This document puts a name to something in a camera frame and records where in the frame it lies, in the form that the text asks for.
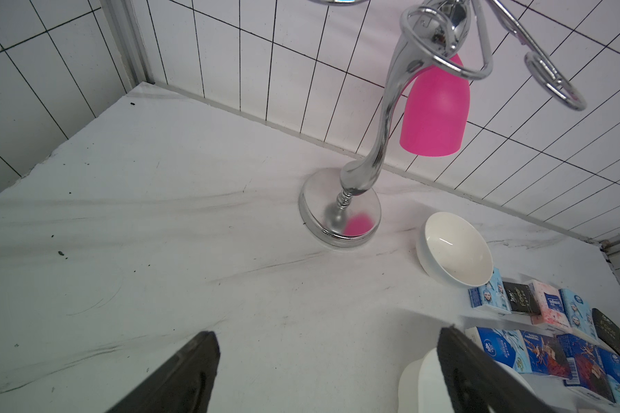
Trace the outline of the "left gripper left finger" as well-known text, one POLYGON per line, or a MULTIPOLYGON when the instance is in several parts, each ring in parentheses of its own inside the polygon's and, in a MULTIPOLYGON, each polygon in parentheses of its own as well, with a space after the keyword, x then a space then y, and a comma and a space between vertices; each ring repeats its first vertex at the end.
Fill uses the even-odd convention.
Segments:
POLYGON ((219 362, 215 332, 201 331, 110 411, 206 412, 219 362))

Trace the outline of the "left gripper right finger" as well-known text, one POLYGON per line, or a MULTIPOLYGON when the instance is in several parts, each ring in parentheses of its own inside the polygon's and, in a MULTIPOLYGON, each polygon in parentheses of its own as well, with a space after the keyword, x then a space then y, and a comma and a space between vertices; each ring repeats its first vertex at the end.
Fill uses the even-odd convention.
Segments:
POLYGON ((553 411, 453 326, 440 330, 437 356, 453 411, 553 411))

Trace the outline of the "blue white tissue pack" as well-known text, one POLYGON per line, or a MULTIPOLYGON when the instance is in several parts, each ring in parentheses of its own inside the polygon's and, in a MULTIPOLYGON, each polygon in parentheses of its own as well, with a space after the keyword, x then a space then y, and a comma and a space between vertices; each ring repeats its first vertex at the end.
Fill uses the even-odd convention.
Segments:
POLYGON ((530 358, 520 330, 472 327, 464 333, 495 361, 514 369, 517 373, 532 373, 530 358))

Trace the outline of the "white storage box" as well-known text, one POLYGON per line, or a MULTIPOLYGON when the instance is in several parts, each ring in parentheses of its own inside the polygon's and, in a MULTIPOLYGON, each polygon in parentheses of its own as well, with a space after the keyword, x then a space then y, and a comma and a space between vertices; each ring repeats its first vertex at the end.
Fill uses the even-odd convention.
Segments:
POLYGON ((398 385, 398 412, 453 412, 437 349, 409 364, 398 385))

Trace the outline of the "blue red tissue pack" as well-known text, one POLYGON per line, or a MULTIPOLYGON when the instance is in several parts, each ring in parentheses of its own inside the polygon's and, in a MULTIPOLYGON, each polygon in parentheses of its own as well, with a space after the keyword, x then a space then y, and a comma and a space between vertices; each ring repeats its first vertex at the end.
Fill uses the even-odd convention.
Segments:
POLYGON ((520 330, 520 335, 525 349, 521 373, 565 380, 572 378, 568 358, 556 337, 526 330, 520 330))

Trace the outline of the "light blue tissue pack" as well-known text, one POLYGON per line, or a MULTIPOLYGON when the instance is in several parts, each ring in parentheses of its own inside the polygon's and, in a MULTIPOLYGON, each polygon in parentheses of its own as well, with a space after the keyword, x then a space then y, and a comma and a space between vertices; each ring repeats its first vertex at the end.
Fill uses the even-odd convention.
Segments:
POLYGON ((468 297, 472 308, 492 311, 501 316, 512 313, 498 268, 494 268, 492 276, 486 284, 470 289, 468 297))

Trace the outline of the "small black tissue pack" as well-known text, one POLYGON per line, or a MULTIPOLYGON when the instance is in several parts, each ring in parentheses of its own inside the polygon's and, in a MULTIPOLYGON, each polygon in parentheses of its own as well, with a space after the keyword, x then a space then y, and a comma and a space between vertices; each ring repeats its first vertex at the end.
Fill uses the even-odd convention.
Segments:
POLYGON ((529 285, 503 282, 503 287, 512 313, 528 316, 537 316, 541 313, 535 295, 529 285))

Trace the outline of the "pink Tempo side pack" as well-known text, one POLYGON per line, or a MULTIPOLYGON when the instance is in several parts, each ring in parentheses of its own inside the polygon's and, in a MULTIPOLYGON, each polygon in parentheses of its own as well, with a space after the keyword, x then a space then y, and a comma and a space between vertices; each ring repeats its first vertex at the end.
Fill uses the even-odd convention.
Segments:
POLYGON ((540 311, 538 315, 530 317, 531 323, 554 332, 570 333, 571 326, 565 313, 560 291, 539 280, 530 282, 529 287, 540 311))

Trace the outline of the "blue orange tissue pack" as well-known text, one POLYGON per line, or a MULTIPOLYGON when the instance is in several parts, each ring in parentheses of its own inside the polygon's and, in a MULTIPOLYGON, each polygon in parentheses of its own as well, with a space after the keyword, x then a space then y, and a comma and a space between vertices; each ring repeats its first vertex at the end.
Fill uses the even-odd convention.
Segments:
POLYGON ((572 334, 556 337, 566 355, 571 373, 563 385, 588 399, 602 403, 615 402, 611 387, 596 345, 572 334))

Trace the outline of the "blue tissue pack bottom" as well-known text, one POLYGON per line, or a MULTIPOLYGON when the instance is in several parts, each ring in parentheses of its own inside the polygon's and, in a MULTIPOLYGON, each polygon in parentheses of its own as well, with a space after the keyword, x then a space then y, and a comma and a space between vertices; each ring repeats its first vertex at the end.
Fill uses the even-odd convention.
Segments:
POLYGON ((587 301, 568 288, 561 288, 559 292, 572 333, 583 340, 596 343, 597 332, 592 309, 587 301))

